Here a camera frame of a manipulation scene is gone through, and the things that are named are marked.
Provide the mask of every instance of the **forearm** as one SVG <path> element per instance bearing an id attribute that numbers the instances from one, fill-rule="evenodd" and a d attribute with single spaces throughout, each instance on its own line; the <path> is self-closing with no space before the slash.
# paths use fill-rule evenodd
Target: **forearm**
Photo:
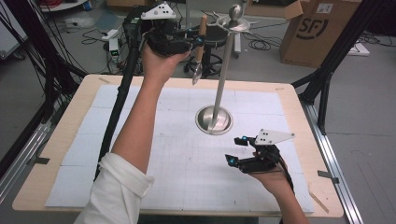
<path id="1" fill-rule="evenodd" d="M 112 149 L 113 153 L 122 156 L 143 173 L 149 165 L 155 113 L 162 87 L 159 83 L 143 81 Z"/>
<path id="2" fill-rule="evenodd" d="M 285 190 L 282 194 L 276 195 L 276 201 L 279 204 L 284 224 L 309 223 L 291 190 Z"/>

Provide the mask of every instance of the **sf logo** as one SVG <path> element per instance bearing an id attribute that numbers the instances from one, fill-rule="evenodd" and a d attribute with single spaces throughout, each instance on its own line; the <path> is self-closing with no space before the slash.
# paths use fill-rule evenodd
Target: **sf logo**
<path id="1" fill-rule="evenodd" d="M 303 40 L 315 39 L 320 36 L 327 27 L 329 20 L 311 20 L 306 18 L 303 20 L 300 26 L 299 32 L 297 33 L 297 38 Z"/>

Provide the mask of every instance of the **white shirt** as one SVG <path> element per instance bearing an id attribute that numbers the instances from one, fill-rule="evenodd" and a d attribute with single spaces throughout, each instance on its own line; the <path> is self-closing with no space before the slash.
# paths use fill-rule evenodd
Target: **white shirt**
<path id="1" fill-rule="evenodd" d="M 90 201 L 75 223 L 137 223 L 142 198 L 154 178 L 114 153 L 107 153 L 99 164 Z"/>

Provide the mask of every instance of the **wooden table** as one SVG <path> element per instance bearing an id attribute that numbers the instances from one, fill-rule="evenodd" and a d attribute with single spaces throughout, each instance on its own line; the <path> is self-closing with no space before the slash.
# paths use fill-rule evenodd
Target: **wooden table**
<path id="1" fill-rule="evenodd" d="M 132 85 L 140 86 L 142 77 L 134 77 Z M 36 164 L 24 182 L 19 194 L 12 204 L 21 211 L 80 211 L 76 208 L 46 207 L 52 185 L 58 174 L 64 155 L 70 148 L 78 127 L 90 108 L 96 92 L 102 85 L 120 85 L 121 77 L 89 75 L 81 83 L 77 93 L 66 111 L 52 137 L 41 153 L 49 158 L 49 163 Z M 171 78 L 165 85 L 173 88 L 216 89 L 216 80 L 200 80 L 195 86 L 188 78 Z M 293 140 L 309 193 L 313 199 L 315 212 L 310 217 L 341 217 L 344 214 L 332 181 L 318 176 L 318 170 L 327 171 L 321 158 L 315 137 L 309 127 L 304 111 L 300 105 L 295 89 L 290 84 L 226 81 L 226 90 L 276 92 L 280 98 L 290 131 L 296 134 Z"/>

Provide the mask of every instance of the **white mat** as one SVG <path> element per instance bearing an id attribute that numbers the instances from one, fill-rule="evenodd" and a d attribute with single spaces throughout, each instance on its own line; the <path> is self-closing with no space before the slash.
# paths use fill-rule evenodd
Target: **white mat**
<path id="1" fill-rule="evenodd" d="M 117 87 L 104 85 L 83 120 L 64 157 L 46 206 L 84 207 L 89 199 L 97 157 L 108 118 L 117 97 Z M 130 89 L 113 142 L 138 93 Z M 233 128 L 212 136 L 195 125 L 201 107 L 213 105 L 216 90 L 166 88 L 157 107 L 156 126 L 148 175 L 154 185 L 142 209 L 185 211 L 279 211 L 276 200 L 249 175 L 229 167 L 224 154 L 240 159 L 252 157 L 253 147 L 240 147 L 235 137 L 257 135 L 261 128 L 288 132 L 277 93 L 224 91 L 221 106 L 233 115 Z M 305 212 L 313 212 L 292 140 L 277 144 L 287 162 L 297 200 Z"/>

